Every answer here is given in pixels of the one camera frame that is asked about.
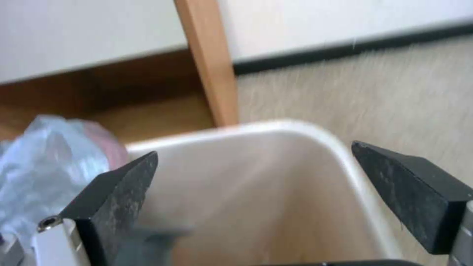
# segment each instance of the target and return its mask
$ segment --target blurred object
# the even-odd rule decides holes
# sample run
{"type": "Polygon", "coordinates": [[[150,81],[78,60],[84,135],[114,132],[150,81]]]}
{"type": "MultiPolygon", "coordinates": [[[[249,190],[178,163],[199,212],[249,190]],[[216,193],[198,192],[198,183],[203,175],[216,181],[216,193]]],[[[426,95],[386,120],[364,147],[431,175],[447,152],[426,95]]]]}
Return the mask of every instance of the blurred object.
{"type": "Polygon", "coordinates": [[[22,136],[0,142],[0,231],[28,249],[40,220],[127,161],[125,148],[97,123],[39,115],[22,136]]]}

